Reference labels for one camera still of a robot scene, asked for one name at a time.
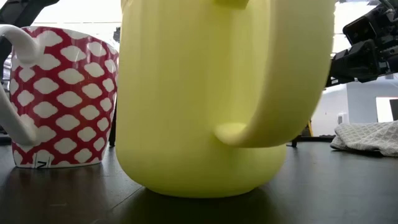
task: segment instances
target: mug handle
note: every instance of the mug handle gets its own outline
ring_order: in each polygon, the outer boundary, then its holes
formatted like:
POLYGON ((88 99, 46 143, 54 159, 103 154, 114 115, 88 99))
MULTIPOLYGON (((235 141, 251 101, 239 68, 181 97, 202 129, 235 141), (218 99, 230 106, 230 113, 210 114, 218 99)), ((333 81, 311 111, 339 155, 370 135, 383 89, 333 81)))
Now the mug handle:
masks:
MULTIPOLYGON (((231 8, 242 2, 215 0, 231 8)), ((295 138, 311 118, 328 77, 335 2, 267 2, 269 48, 255 112, 247 124, 225 123, 214 130, 221 142, 233 147, 272 147, 295 138)))
MULTIPOLYGON (((5 36, 12 43, 21 63, 34 63, 38 58, 39 44, 22 29, 12 25, 0 25, 0 36, 5 36)), ((21 120, 12 108, 2 86, 0 86, 0 124, 11 139, 18 144, 34 145, 37 141, 37 128, 21 120)))

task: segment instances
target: dark table surface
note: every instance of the dark table surface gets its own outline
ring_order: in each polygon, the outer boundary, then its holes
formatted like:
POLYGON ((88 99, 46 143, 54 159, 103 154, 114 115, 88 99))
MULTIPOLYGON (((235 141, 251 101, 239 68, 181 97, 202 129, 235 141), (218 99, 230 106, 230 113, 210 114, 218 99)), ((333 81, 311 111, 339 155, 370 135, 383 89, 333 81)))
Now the dark table surface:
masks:
POLYGON ((299 143, 268 184, 194 200, 133 182, 114 150, 101 165, 30 170, 0 147, 0 223, 398 223, 397 159, 299 143))

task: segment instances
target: red and white mug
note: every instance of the red and white mug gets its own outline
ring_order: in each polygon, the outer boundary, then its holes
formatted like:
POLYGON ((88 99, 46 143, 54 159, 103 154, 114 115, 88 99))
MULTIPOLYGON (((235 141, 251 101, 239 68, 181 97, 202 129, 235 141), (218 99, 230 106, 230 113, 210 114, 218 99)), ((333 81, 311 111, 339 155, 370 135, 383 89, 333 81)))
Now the red and white mug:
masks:
POLYGON ((101 162, 116 101, 118 51, 80 32, 0 25, 13 44, 10 99, 0 87, 0 125, 18 167, 101 162))

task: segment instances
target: towel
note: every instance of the towel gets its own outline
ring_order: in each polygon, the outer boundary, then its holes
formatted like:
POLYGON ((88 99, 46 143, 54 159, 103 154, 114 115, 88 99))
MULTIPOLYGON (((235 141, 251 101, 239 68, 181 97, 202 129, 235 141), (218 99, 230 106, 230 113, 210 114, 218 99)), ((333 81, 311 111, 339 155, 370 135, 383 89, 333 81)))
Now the towel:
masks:
POLYGON ((334 149, 379 151, 398 157, 398 121, 371 124, 341 124, 330 144, 334 149))

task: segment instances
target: white mug handle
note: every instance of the white mug handle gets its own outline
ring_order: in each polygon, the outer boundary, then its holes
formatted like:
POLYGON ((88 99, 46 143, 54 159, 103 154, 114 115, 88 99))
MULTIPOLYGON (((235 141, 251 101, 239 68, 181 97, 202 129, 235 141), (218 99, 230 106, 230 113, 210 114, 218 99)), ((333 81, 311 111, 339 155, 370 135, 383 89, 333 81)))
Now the white mug handle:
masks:
MULTIPOLYGON (((22 29, 12 25, 0 25, 0 36, 5 36, 12 43, 21 63, 34 63, 38 58, 39 44, 22 29)), ((18 144, 28 146, 34 145, 37 141, 37 128, 22 122, 2 86, 0 87, 0 125, 18 144)))

